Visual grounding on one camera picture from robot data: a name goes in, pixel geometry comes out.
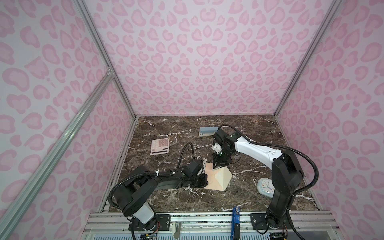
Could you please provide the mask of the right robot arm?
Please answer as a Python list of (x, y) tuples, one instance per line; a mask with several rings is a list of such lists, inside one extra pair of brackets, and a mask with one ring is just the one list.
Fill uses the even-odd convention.
[(222, 129), (214, 133), (212, 144), (213, 169), (220, 169), (231, 164), (232, 155), (245, 154), (272, 171), (272, 184), (275, 191), (266, 210), (266, 223), (272, 229), (283, 225), (287, 210), (292, 206), (294, 191), (304, 178), (303, 170), (296, 154), (292, 150), (277, 150), (252, 143), (239, 133), (227, 134)]

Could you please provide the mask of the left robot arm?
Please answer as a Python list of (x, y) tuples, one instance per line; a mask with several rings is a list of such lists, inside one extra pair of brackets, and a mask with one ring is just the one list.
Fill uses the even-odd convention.
[(130, 221), (137, 221), (145, 230), (152, 230), (159, 225), (157, 214), (148, 203), (155, 191), (204, 188), (208, 183), (208, 175), (200, 160), (194, 159), (188, 165), (165, 172), (153, 172), (141, 165), (112, 187), (107, 200)]

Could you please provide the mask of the white alarm clock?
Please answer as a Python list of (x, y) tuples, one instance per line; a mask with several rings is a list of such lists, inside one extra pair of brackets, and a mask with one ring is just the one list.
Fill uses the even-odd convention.
[(273, 198), (275, 187), (272, 183), (272, 180), (268, 178), (259, 179), (257, 183), (257, 189), (261, 195), (266, 196), (270, 199)]

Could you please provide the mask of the pink calculator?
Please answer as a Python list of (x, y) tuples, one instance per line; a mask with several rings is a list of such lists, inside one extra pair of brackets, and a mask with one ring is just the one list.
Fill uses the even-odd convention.
[(152, 140), (151, 156), (167, 154), (170, 150), (170, 142), (168, 138)]

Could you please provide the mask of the beige tape piece on rail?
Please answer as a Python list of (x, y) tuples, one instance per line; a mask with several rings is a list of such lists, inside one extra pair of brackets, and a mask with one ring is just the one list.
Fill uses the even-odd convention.
[(173, 223), (172, 235), (174, 239), (179, 239), (181, 234), (181, 223)]

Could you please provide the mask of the blue tool on rail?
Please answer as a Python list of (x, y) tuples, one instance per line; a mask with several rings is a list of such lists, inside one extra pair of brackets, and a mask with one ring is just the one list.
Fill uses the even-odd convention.
[(236, 206), (232, 209), (232, 225), (231, 225), (231, 240), (240, 240), (240, 207)]

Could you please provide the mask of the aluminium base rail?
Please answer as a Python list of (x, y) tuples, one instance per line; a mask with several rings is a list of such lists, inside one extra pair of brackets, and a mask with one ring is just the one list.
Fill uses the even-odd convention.
[[(229, 240), (231, 239), (231, 212), (206, 213), (169, 213), (167, 228), (154, 233), (154, 240)], [(334, 216), (328, 211), (294, 211), (291, 218), (296, 230), (306, 240), (342, 240), (344, 239)], [(179, 239), (172, 235), (173, 223), (181, 223)], [(282, 232), (289, 240), (298, 236), (286, 226), (278, 230), (268, 230), (264, 235), (261, 230), (254, 230), (256, 219), (251, 212), (240, 213), (242, 240), (271, 240), (279, 238)], [(118, 213), (91, 214), (81, 236), (83, 240), (130, 240), (132, 233), (129, 221)]]

